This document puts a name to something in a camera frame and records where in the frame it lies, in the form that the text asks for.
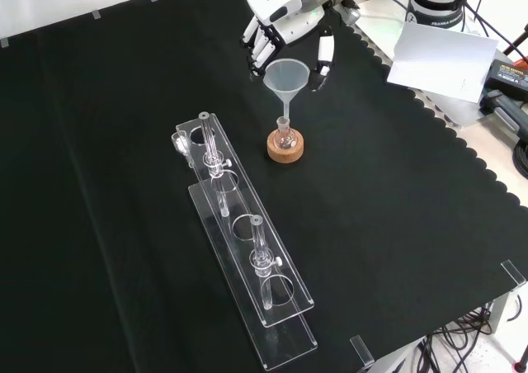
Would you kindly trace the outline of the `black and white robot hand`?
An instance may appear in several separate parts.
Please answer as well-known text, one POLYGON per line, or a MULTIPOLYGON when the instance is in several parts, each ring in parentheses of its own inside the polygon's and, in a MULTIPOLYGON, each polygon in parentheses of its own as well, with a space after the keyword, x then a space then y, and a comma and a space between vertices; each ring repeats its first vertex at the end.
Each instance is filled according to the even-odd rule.
POLYGON ((252 19, 241 43, 249 50, 248 66, 252 75, 264 76, 266 67, 282 49, 318 32, 318 58, 310 71, 308 85, 313 92, 321 89, 331 71, 335 47, 326 15, 340 1, 246 0, 252 19))

